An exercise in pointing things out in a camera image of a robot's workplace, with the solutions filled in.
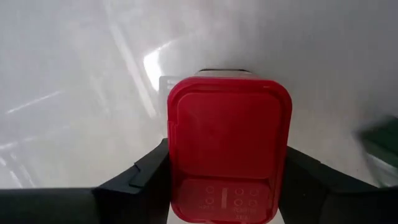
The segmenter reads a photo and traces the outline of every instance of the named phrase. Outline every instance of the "red lid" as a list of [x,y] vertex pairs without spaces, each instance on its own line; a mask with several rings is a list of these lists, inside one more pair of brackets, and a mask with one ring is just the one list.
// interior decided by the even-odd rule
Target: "red lid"
[[276,214],[292,103],[270,80],[192,77],[168,98],[172,208],[187,222]]

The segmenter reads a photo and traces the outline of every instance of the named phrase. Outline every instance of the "red plastic lid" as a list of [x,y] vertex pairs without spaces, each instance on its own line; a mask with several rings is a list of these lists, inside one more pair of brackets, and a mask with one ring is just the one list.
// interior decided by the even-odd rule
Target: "red plastic lid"
[[192,77],[168,98],[172,208],[187,222],[276,214],[292,103],[270,80]]

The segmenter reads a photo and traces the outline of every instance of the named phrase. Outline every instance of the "black holder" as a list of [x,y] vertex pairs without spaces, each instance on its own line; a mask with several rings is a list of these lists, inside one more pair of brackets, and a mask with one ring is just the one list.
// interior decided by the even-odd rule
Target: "black holder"
[[[0,223],[166,224],[167,139],[95,188],[0,190]],[[397,188],[378,189],[287,148],[279,209],[286,224],[398,223]]]

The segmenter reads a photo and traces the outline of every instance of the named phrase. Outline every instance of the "green object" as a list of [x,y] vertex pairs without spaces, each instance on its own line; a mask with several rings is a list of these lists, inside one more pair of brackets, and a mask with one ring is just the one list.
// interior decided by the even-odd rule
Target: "green object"
[[359,136],[371,171],[380,185],[398,185],[398,119],[389,117]]

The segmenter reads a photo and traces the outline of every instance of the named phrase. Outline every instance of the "white surface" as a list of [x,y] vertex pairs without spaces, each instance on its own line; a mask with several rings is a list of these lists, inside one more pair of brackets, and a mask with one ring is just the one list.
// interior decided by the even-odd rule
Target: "white surface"
[[1,1],[0,188],[92,186],[127,169],[165,136],[159,77],[202,68],[283,84],[289,144],[372,182],[353,131],[398,112],[397,7]]

